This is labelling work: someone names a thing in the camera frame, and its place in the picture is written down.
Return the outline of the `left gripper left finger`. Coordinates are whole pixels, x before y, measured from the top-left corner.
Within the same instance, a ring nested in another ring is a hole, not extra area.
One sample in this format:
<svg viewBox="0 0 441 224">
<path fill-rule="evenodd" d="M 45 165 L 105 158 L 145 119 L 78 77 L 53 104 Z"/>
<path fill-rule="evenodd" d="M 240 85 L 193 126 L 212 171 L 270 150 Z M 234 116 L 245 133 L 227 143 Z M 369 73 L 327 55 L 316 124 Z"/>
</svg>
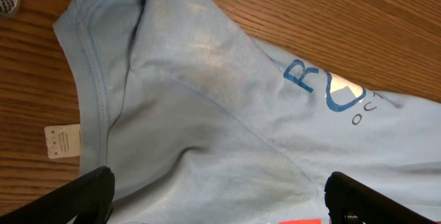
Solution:
<svg viewBox="0 0 441 224">
<path fill-rule="evenodd" d="M 112 213 L 115 177 L 101 166 L 37 200 L 5 214 L 3 224 L 106 224 Z"/>
</svg>

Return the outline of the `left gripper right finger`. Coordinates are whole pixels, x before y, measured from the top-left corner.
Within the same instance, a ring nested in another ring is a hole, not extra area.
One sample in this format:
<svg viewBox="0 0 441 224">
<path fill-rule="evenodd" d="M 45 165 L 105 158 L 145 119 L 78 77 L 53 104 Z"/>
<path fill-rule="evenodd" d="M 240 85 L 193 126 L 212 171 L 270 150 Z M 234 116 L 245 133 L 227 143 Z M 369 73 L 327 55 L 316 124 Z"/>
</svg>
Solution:
<svg viewBox="0 0 441 224">
<path fill-rule="evenodd" d="M 331 224 L 435 224 L 342 172 L 327 179 L 325 205 Z"/>
</svg>

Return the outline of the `light blue t-shirt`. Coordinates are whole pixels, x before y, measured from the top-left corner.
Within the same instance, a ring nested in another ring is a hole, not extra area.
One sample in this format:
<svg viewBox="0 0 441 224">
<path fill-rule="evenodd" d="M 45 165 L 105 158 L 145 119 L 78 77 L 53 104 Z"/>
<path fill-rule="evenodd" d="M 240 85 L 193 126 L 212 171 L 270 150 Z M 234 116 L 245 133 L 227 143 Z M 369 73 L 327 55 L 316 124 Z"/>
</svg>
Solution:
<svg viewBox="0 0 441 224">
<path fill-rule="evenodd" d="M 342 172 L 440 219 L 440 105 L 374 92 L 249 37 L 212 0 L 73 0 L 80 172 L 115 175 L 111 223 L 326 218 Z"/>
</svg>

